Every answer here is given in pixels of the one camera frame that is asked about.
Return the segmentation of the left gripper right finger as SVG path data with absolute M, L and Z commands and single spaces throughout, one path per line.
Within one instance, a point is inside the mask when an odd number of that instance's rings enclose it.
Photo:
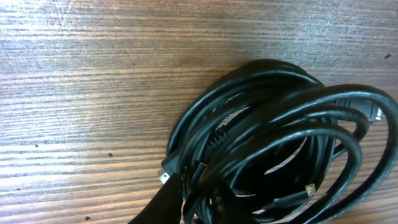
M 258 224 L 249 212 L 243 209 L 236 194 L 225 181 L 218 182 L 212 192 L 215 208 L 213 223 L 215 224 Z

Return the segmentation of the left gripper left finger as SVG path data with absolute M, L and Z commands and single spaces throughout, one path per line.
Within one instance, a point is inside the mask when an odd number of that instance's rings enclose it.
M 181 178 L 178 174 L 173 174 L 128 224 L 179 224 L 182 202 Z

